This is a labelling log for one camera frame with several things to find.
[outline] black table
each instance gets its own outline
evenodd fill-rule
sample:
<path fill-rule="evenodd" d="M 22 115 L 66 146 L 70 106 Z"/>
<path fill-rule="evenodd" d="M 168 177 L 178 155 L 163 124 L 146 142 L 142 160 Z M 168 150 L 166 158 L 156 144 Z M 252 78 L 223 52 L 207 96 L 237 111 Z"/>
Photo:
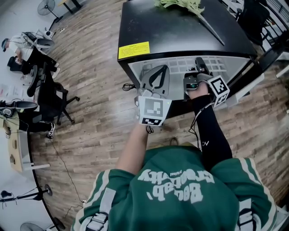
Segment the black table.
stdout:
<path fill-rule="evenodd" d="M 215 55 L 247 58 L 245 66 L 230 82 L 251 64 L 257 53 L 244 31 L 226 8 L 217 0 L 201 0 L 202 15 L 225 45 L 202 24 L 193 13 L 176 5 L 155 7 L 154 0 L 125 2 L 121 14 L 118 47 L 149 42 L 149 54 L 118 59 L 119 64 L 139 88 L 140 83 L 129 64 L 167 57 Z M 192 111 L 191 102 L 173 101 L 168 117 Z"/>
<path fill-rule="evenodd" d="M 81 8 L 81 5 L 78 3 L 77 0 L 71 0 L 71 1 L 72 1 L 73 4 L 76 6 L 77 10 L 79 10 L 79 9 Z M 67 8 L 67 10 L 68 10 L 71 14 L 73 14 L 72 9 L 70 9 L 65 2 L 63 2 L 63 5 Z"/>

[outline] shoe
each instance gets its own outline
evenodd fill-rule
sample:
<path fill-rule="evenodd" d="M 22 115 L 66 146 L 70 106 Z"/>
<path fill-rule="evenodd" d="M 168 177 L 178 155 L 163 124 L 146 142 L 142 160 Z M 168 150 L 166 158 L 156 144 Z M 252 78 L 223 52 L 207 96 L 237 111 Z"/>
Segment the shoe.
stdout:
<path fill-rule="evenodd" d="M 50 131 L 48 132 L 48 136 L 52 136 L 53 135 L 53 132 L 54 132 L 54 129 L 55 129 L 55 124 L 54 123 L 51 123 L 51 129 Z"/>
<path fill-rule="evenodd" d="M 53 73 L 52 78 L 55 79 L 56 76 L 59 74 L 59 72 L 60 72 L 60 68 L 57 68 L 56 72 Z"/>

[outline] white panel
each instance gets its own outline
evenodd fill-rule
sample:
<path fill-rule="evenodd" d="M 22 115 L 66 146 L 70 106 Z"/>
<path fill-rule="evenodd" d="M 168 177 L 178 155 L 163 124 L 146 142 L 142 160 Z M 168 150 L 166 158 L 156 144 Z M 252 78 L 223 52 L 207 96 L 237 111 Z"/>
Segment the white panel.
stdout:
<path fill-rule="evenodd" d="M 196 57 L 201 57 L 214 76 L 221 75 L 226 82 L 229 82 L 241 68 L 248 62 L 247 58 L 227 56 L 181 56 L 154 60 L 145 60 L 128 64 L 137 80 L 140 82 L 142 76 L 152 68 L 159 65 L 167 65 L 170 76 L 180 76 L 183 80 L 185 73 L 196 73 Z"/>

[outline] fan stand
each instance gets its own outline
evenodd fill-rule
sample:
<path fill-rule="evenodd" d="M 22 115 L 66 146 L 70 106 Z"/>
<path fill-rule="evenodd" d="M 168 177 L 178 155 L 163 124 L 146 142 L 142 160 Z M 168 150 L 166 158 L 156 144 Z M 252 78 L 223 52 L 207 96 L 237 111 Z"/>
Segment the fan stand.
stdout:
<path fill-rule="evenodd" d="M 52 14 L 56 17 L 56 19 L 54 20 L 54 23 L 59 22 L 59 21 L 63 18 L 63 16 L 60 16 L 60 17 L 56 16 L 56 15 L 48 8 L 48 5 L 45 5 L 44 8 L 47 9 L 47 10 L 49 10 L 50 13 L 52 13 Z"/>
<path fill-rule="evenodd" d="M 54 228 L 54 227 L 58 227 L 58 228 L 60 228 L 60 229 L 62 229 L 62 230 L 65 229 L 65 225 L 61 222 L 61 220 L 59 220 L 59 219 L 56 218 L 56 217 L 53 218 L 53 220 L 54 220 L 54 223 L 56 224 L 56 226 L 53 225 L 53 226 L 49 227 L 49 229 L 52 229 L 52 228 Z"/>

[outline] office chair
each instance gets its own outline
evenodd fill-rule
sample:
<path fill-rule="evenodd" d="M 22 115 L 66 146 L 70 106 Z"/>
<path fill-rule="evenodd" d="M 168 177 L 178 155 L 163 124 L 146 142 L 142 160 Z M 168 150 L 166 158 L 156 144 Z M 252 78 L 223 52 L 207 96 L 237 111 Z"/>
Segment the office chair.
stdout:
<path fill-rule="evenodd" d="M 243 10 L 238 8 L 236 16 L 247 37 L 259 46 L 262 46 L 263 40 L 271 36 L 267 29 L 267 34 L 263 38 L 261 35 L 262 28 L 270 17 L 270 12 L 264 6 L 267 6 L 266 0 L 244 0 Z"/>
<path fill-rule="evenodd" d="M 73 100 L 79 101 L 80 98 L 75 96 L 67 100 L 68 91 L 65 90 L 60 83 L 55 83 L 53 81 L 46 63 L 44 63 L 43 69 L 38 69 L 36 65 L 33 66 L 31 75 L 33 80 L 27 89 L 27 95 L 32 97 L 37 86 L 40 85 L 37 103 L 39 105 L 39 112 L 42 115 L 41 120 L 53 121 L 54 117 L 57 116 L 56 124 L 60 125 L 60 118 L 62 113 L 64 113 L 69 121 L 74 124 L 75 121 L 71 119 L 65 108 L 67 104 L 71 103 Z M 56 92 L 61 92 L 62 98 L 60 98 Z"/>
<path fill-rule="evenodd" d="M 22 64 L 16 63 L 17 56 L 10 57 L 7 66 L 10 67 L 12 72 L 21 72 L 23 74 L 29 74 L 31 71 L 31 66 L 25 60 L 22 60 Z"/>

